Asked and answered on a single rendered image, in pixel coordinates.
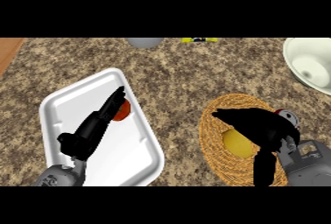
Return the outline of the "round woven wicker placemat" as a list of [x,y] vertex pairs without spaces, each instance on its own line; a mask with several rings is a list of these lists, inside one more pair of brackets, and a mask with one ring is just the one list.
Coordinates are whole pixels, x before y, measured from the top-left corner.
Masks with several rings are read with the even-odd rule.
[[259,108],[275,112],[269,104],[249,94],[220,95],[207,104],[200,119],[200,146],[207,164],[228,186],[254,185],[254,155],[260,147],[250,143],[253,154],[249,158],[234,155],[223,145],[223,132],[234,127],[213,117],[216,109]]

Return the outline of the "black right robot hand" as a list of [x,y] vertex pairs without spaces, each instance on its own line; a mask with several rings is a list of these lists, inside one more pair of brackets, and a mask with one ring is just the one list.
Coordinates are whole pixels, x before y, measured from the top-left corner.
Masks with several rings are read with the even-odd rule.
[[262,108],[219,108],[212,116],[232,125],[260,147],[253,158],[253,185],[269,186],[275,181],[275,152],[288,137],[299,144],[299,129],[283,116]]

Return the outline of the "yellow lemon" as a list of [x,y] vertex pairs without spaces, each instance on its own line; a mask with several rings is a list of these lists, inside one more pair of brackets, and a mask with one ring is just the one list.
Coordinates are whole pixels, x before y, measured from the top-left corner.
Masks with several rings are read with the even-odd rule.
[[222,142],[226,150],[237,157],[249,158],[254,154],[252,141],[235,129],[229,129],[222,133]]

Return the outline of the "yellow and blue object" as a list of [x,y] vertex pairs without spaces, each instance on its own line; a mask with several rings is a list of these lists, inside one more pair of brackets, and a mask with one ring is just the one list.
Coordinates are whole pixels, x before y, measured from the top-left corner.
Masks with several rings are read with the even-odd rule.
[[207,42],[207,43],[216,43],[218,38],[182,38],[182,43],[194,43],[194,42]]

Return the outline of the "brown wooden surface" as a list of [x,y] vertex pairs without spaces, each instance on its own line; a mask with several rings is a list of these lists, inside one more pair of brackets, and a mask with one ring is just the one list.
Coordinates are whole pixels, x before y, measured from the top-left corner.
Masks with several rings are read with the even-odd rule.
[[25,41],[27,38],[0,38],[0,76],[6,71]]

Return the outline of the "orange round fruit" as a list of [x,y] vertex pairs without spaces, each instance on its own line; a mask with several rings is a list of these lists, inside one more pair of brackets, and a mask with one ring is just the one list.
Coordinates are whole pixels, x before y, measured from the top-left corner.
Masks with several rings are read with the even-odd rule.
[[119,122],[124,120],[129,115],[130,115],[130,101],[124,101],[113,120]]

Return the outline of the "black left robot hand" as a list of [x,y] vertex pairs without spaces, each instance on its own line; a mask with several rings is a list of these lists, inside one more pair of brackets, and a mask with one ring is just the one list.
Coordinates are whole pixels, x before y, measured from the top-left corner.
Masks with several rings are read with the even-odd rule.
[[88,161],[105,135],[110,122],[126,101],[124,87],[119,87],[108,97],[102,107],[88,116],[74,133],[64,132],[56,140],[61,152],[82,161]]

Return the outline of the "white rectangular tray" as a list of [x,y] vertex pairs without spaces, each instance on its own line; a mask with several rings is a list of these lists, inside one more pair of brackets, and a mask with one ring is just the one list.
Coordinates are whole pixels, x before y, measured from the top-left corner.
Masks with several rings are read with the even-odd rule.
[[86,186],[147,186],[161,175],[164,153],[124,73],[110,68],[54,92],[39,108],[46,164],[71,166],[59,150],[58,136],[73,133],[89,114],[99,110],[117,88],[124,88],[129,116],[108,126],[88,160]]

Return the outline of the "grey rounded object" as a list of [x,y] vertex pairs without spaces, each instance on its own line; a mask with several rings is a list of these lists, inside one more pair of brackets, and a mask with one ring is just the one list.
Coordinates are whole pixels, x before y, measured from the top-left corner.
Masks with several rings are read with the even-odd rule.
[[127,38],[127,41],[138,48],[153,48],[161,43],[163,38]]

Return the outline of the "can with red rim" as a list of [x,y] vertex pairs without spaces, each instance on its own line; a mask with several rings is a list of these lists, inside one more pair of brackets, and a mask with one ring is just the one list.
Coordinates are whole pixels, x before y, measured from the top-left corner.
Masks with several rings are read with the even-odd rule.
[[300,127],[299,117],[293,111],[281,108],[274,113],[277,114],[277,121],[286,127],[294,127],[296,129]]

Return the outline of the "pale green bowl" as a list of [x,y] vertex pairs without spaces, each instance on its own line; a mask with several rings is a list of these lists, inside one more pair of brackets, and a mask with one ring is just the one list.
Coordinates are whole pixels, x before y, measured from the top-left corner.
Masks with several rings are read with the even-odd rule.
[[331,95],[331,38],[287,38],[284,61],[296,79]]

